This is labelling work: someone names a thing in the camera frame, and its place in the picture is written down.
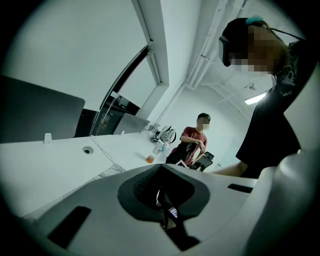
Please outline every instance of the black t-shirt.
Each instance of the black t-shirt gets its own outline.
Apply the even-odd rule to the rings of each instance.
[[[286,156],[300,149],[298,139],[284,116],[312,73],[316,60],[310,58],[307,43],[291,43],[287,54],[291,66],[274,76],[275,86],[255,107],[244,141],[236,157],[248,168],[245,178],[257,179],[261,171],[277,166]]]

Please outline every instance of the black visor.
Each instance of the black visor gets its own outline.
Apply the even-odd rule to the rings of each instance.
[[[226,37],[223,35],[219,37],[219,58],[222,61],[222,63],[229,67],[231,65],[231,62],[229,60],[229,47],[230,42]]]

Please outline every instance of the white desk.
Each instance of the white desk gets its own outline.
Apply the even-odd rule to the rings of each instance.
[[[95,137],[115,163],[130,170],[146,166],[154,144],[140,133]],[[85,154],[84,146],[94,149]],[[154,164],[164,163],[161,153]],[[0,185],[17,216],[27,215],[76,189],[113,163],[90,137],[0,144]]]
[[[155,144],[141,133],[128,133],[123,135],[95,136],[98,144],[106,150],[113,160],[126,171],[149,165],[147,157],[152,153]],[[166,156],[161,152],[152,164],[163,164]]]

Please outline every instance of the man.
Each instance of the man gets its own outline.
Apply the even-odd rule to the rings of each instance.
[[[249,65],[255,72],[272,75],[272,89],[256,106],[236,154],[240,162],[215,172],[257,179],[264,168],[277,166],[300,149],[284,111],[302,90],[316,60],[310,60],[312,53],[306,41],[285,45],[258,16],[231,21],[219,41],[225,66]]]
[[[181,143],[178,147],[174,148],[171,154],[167,157],[167,164],[176,164],[181,160],[180,156],[184,156],[189,153],[189,156],[184,161],[187,166],[192,166],[196,161],[198,161],[206,152],[206,147],[208,144],[207,137],[204,134],[204,130],[209,129],[210,115],[206,113],[201,113],[196,120],[196,127],[186,127],[181,134]],[[187,152],[187,145],[190,143],[195,143],[196,146],[192,146],[191,151]],[[200,148],[200,153],[196,159],[193,159],[194,154]]]

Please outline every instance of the white wall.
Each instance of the white wall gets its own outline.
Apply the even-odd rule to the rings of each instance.
[[[200,113],[211,116],[210,130],[204,134],[208,139],[207,151],[214,155],[214,159],[206,171],[213,170],[218,163],[223,167],[238,161],[235,154],[249,127],[249,122],[231,104],[216,104],[221,99],[208,86],[199,86],[196,90],[184,88],[160,122],[162,127],[173,126],[179,138],[185,127],[196,126]],[[179,143],[177,139],[170,148]]]
[[[45,1],[15,37],[3,75],[99,107],[118,75],[147,44],[131,0]]]
[[[201,0],[160,0],[160,4],[168,68],[168,82],[165,82],[165,85],[168,87],[149,115],[148,120],[151,123],[158,120],[185,80],[195,41]],[[151,28],[147,19],[146,26],[148,29]]]

